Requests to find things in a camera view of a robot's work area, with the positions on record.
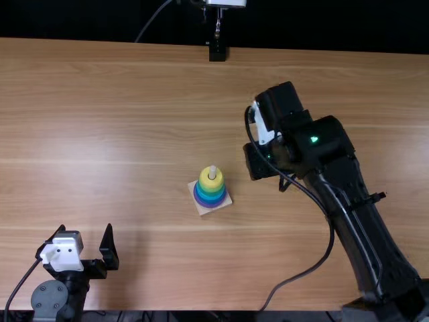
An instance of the purple ring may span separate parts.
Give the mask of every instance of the purple ring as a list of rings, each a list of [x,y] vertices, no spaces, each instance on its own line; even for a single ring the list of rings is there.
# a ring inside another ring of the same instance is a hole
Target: purple ring
[[[204,201],[201,200],[201,198],[196,193],[196,185],[194,185],[194,198],[195,198],[196,202],[199,205],[201,205],[201,206],[203,206],[205,208],[216,208],[216,207],[222,205],[222,203],[225,200],[226,196],[227,196],[227,190],[225,189],[225,191],[224,191],[221,199],[217,203],[211,203],[211,204],[210,203],[205,203]]]

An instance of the white cable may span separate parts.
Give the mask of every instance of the white cable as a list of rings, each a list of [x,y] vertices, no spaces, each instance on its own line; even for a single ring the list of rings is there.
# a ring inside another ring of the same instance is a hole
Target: white cable
[[[143,35],[143,33],[146,31],[147,27],[149,27],[149,25],[151,24],[151,22],[156,18],[156,16],[158,15],[159,12],[161,12],[161,10],[168,5],[169,3],[171,3],[173,0],[166,0],[166,2],[164,2],[161,7],[158,8],[157,11],[155,11],[155,13],[151,16],[151,18],[149,19],[149,21],[143,26],[143,28],[140,30],[140,34],[137,36],[137,38],[135,39],[134,42],[139,42],[141,36]]]

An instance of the black background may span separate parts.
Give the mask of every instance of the black background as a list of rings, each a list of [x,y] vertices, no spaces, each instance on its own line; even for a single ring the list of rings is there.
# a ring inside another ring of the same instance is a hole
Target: black background
[[[163,2],[0,0],[0,36],[132,42]],[[141,42],[203,45],[202,21],[199,7],[174,0]],[[229,46],[429,53],[425,2],[248,0],[225,13],[223,31]]]

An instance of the stacking ring toy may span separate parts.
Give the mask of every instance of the stacking ring toy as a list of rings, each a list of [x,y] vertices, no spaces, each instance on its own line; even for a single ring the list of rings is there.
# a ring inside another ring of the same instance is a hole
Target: stacking ring toy
[[[226,196],[222,172],[215,166],[203,169],[194,186],[196,202],[206,208],[215,208],[223,203]]]

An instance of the wood grain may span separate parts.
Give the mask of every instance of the wood grain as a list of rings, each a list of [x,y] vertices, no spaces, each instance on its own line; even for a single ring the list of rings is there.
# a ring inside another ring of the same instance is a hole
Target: wood grain
[[[328,242],[322,213],[277,179],[251,182],[243,112],[292,81],[314,118],[348,131],[379,210],[421,276],[429,276],[429,57],[0,39],[0,306],[64,223],[84,258],[113,224],[118,272],[91,282],[86,309],[258,309],[280,280]],[[187,183],[209,164],[234,205],[201,218]],[[50,277],[36,269],[13,302],[29,309]],[[315,273],[269,309],[338,309],[359,296],[337,241]]]

